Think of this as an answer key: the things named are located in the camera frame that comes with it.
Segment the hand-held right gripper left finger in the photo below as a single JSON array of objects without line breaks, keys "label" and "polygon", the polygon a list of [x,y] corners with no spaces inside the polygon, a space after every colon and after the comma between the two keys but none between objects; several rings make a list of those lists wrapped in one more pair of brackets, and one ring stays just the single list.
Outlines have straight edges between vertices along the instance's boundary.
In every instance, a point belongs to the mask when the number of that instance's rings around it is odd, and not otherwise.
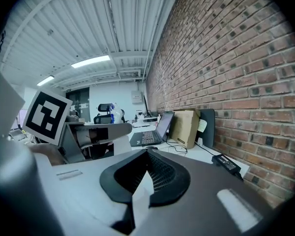
[{"label": "hand-held right gripper left finger", "polygon": [[100,185],[100,175],[109,166],[132,156],[133,151],[80,163],[53,166],[47,156],[36,153],[39,177],[49,204],[66,236],[139,236],[148,216],[148,173],[131,195],[132,207],[112,201]]}]

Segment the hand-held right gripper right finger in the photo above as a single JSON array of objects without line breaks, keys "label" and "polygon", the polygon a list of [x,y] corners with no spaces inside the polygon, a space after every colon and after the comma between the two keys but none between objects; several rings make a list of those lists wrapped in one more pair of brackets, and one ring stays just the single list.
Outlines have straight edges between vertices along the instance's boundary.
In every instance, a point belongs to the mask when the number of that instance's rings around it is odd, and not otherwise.
[{"label": "hand-held right gripper right finger", "polygon": [[220,167],[160,154],[187,169],[190,185],[175,203],[149,208],[133,236],[260,236],[278,215],[278,208]]}]

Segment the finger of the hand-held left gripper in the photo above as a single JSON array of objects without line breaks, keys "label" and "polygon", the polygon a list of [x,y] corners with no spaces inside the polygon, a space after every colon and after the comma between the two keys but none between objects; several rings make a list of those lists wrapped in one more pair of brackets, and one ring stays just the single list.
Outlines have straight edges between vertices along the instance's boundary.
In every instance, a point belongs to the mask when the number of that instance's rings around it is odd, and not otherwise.
[{"label": "finger of the hand-held left gripper", "polygon": [[85,143],[80,145],[81,150],[86,150],[89,156],[113,156],[131,150],[131,145],[127,136],[122,136],[114,140],[100,140],[95,143]]},{"label": "finger of the hand-held left gripper", "polygon": [[[88,132],[87,139],[90,142],[86,142],[80,145],[73,135],[72,131]],[[129,123],[117,123],[117,124],[83,124],[82,122],[66,122],[64,124],[64,145],[77,146],[79,148],[85,148],[93,144],[106,144],[112,142],[122,136],[130,134],[132,131],[132,125]]]}]

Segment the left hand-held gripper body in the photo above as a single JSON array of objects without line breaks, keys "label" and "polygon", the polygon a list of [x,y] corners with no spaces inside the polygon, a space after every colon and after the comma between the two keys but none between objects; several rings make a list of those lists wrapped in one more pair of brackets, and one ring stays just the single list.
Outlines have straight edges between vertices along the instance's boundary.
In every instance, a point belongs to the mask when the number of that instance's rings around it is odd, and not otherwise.
[{"label": "left hand-held gripper body", "polygon": [[70,114],[72,101],[46,90],[39,90],[27,111],[22,128],[39,143],[27,144],[33,153],[47,156],[51,164],[70,164],[85,161],[83,150],[64,145],[64,124],[82,122]]}]

